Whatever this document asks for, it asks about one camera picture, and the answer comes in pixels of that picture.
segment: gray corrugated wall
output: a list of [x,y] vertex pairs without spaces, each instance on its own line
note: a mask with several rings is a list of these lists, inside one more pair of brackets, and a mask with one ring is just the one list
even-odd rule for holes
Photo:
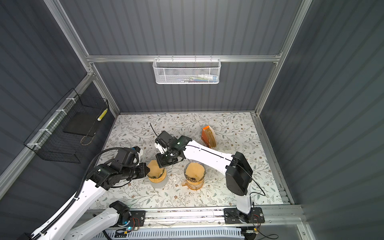
[[273,55],[300,0],[61,3],[91,55]]
[[[300,0],[62,1],[90,55],[275,55]],[[273,63],[223,63],[220,83],[158,85],[150,63],[96,63],[121,112],[253,110]]]
[[86,72],[42,1],[0,1],[0,173]]
[[384,2],[315,1],[261,118],[317,239],[382,239]]
[[254,110],[273,63],[222,63],[218,84],[157,84],[152,63],[96,63],[121,112]]
[[[101,97],[93,83],[83,93]],[[90,160],[101,151],[114,117],[103,118],[81,163],[52,162],[35,156],[0,200],[0,239],[15,240],[23,232],[31,233],[49,219],[76,191]]]

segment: floral tablecloth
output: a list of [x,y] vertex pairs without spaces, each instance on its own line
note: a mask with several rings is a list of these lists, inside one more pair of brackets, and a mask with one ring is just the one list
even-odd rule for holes
[[[194,113],[194,114],[132,114],[119,115],[105,148],[139,146],[144,150],[142,161],[149,163],[156,159],[158,150],[154,147],[156,138],[149,123],[157,134],[167,131],[179,138],[181,135],[191,137],[203,144],[202,128],[210,125],[216,133],[216,150],[234,154],[241,152],[253,169],[253,178],[260,184],[266,197],[252,194],[255,204],[282,204],[264,150],[260,144],[250,113]],[[114,157],[117,151],[103,154],[99,164]],[[145,179],[133,180],[121,188],[110,189],[100,197],[90,209],[105,209],[116,200],[127,204],[130,208],[161,207],[211,207],[235,205],[235,195],[225,183],[224,175],[215,169],[205,166],[204,186],[199,190],[182,187],[185,180],[184,167],[188,159],[173,166],[167,166],[168,183],[161,189],[143,184]],[[252,191],[260,190],[254,182]]]

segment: black cable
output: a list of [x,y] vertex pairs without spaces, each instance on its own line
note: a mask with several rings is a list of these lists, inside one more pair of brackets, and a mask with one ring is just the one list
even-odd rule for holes
[[[182,147],[187,147],[187,146],[189,146],[189,147],[195,147],[195,148],[198,148],[198,149],[201,149],[201,150],[204,150],[204,151],[206,151],[206,152],[209,152],[209,151],[207,151],[207,150],[205,150],[205,149],[202,149],[202,148],[199,148],[199,147],[196,147],[196,146],[193,146],[193,145],[184,145],[184,146],[182,146]],[[220,156],[220,155],[217,155],[217,154],[215,154],[215,153],[213,153],[213,152],[209,152],[209,153],[211,153],[211,154],[213,154],[213,155],[216,155],[216,156],[218,156],[218,157],[222,157],[222,156]],[[258,193],[258,192],[251,192],[251,193],[256,193],[256,194],[260,194],[261,196],[265,196],[265,192],[264,192],[264,190],[262,189],[262,187],[255,181],[255,179],[253,179],[253,177],[242,167],[242,166],[240,166],[239,164],[237,164],[236,162],[233,162],[233,163],[235,163],[237,166],[239,166],[241,169],[243,169],[244,170],[244,172],[246,172],[246,174],[248,174],[248,176],[256,183],[256,185],[260,188],[260,190],[263,192],[263,194],[261,194],[261,193]]]
[[260,238],[260,239],[258,239],[258,240],[261,240],[261,239],[264,239],[264,238],[268,238],[268,239],[278,239],[279,238],[279,235],[277,235],[277,234],[270,234],[270,235],[267,235],[267,236],[265,236],[264,234],[262,234],[261,232],[260,232],[260,227],[261,227],[261,225],[259,225],[259,228],[257,228],[256,226],[255,226],[255,224],[253,223],[253,219],[252,219],[252,217],[251,217],[251,222],[252,222],[252,225],[254,226],[254,228],[256,228],[257,229],[257,231],[261,234],[261,235],[263,235],[264,237],[262,237],[262,238]]
[[108,236],[108,233],[105,231],[105,230],[103,230],[103,234],[104,234],[104,236],[105,236],[105,238],[107,239],[107,240],[112,240],[109,236]]
[[127,183],[126,183],[126,184],[124,184],[124,185],[121,185],[121,186],[112,186],[111,188],[119,188],[119,187],[123,187],[123,186],[125,186],[125,185],[129,184],[130,182],[132,182],[132,180],[131,180],[131,181],[129,181],[129,182],[127,182]]
[[152,124],[151,124],[151,123],[149,123],[149,125],[151,126],[151,128],[152,128],[152,131],[155,133],[156,137],[159,137],[159,136],[156,134],[155,130],[153,129],[153,127],[152,127]]
[[[91,166],[94,164],[94,161],[97,159],[97,157],[100,156],[101,154],[105,153],[105,152],[108,152],[108,151],[111,151],[111,150],[120,149],[120,148],[121,147],[113,147],[113,148],[105,149],[105,150],[101,151],[100,153],[98,153],[96,156],[94,156],[92,158],[92,160],[89,163],[87,169],[85,170],[83,178],[81,179],[80,185],[79,185],[79,187],[78,187],[74,197],[71,199],[71,201],[68,203],[68,205],[65,206],[65,208],[43,230],[40,231],[41,233],[45,234],[48,231],[48,229],[50,229],[68,211],[68,209],[74,204],[74,202],[76,201],[76,198],[78,198],[79,195],[80,195],[80,192],[81,192],[81,190],[83,188],[85,179],[87,178],[88,172],[91,169]],[[31,240],[36,240],[36,239],[40,238],[41,237],[41,233],[38,233]]]

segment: black wire basket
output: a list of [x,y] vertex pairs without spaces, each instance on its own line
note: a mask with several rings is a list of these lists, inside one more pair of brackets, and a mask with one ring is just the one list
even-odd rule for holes
[[80,163],[86,159],[88,146],[108,109],[106,99],[77,94],[63,109],[56,110],[58,114],[47,127],[35,129],[40,132],[35,141],[31,134],[24,145],[43,160]]

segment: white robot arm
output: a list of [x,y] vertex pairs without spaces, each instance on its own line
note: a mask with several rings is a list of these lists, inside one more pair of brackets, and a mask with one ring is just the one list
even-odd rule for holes
[[234,155],[205,147],[189,137],[179,139],[162,131],[155,140],[160,153],[156,155],[160,167],[177,163],[178,157],[201,162],[221,172],[226,179],[227,188],[235,194],[236,207],[241,222],[248,223],[251,211],[250,182],[252,168],[240,152]]

